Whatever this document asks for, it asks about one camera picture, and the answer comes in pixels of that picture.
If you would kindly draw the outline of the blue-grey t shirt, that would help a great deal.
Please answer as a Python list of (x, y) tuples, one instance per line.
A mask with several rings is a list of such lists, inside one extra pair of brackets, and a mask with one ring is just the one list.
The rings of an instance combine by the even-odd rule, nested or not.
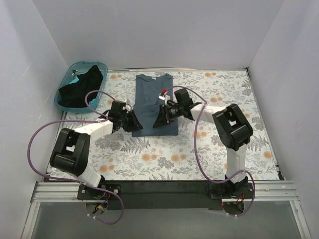
[(153, 128), (160, 113), (160, 93), (168, 89), (168, 95), (172, 98), (173, 77), (165, 74), (156, 78), (140, 74), (136, 76), (136, 94), (134, 112), (143, 129), (132, 132), (133, 137), (143, 136), (177, 136), (178, 121), (170, 125)]

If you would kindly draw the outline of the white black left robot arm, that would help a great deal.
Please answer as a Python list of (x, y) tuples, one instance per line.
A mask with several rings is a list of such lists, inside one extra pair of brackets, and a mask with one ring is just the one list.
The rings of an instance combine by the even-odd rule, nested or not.
[(106, 187), (100, 183), (102, 176), (89, 166), (90, 145), (121, 128), (126, 132), (143, 129), (131, 106), (122, 101), (113, 101), (111, 108), (102, 113), (97, 121), (60, 131), (50, 157), (50, 166), (90, 185), (89, 193), (93, 198), (103, 198)]

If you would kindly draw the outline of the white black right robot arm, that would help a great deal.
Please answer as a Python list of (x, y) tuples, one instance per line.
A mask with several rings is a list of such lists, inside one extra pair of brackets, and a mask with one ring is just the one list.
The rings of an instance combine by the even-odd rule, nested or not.
[(215, 124), (219, 138), (226, 147), (227, 171), (225, 179), (215, 181), (210, 179), (200, 166), (202, 175), (211, 183), (219, 184), (223, 193), (231, 198), (237, 198), (248, 185), (246, 171), (246, 150), (253, 129), (237, 104), (227, 107), (213, 107), (207, 102), (193, 102), (187, 89), (175, 91), (176, 101), (172, 101), (164, 89), (159, 95), (163, 101), (159, 106), (159, 115), (153, 125), (159, 128), (171, 124), (176, 118), (184, 117), (193, 120)]

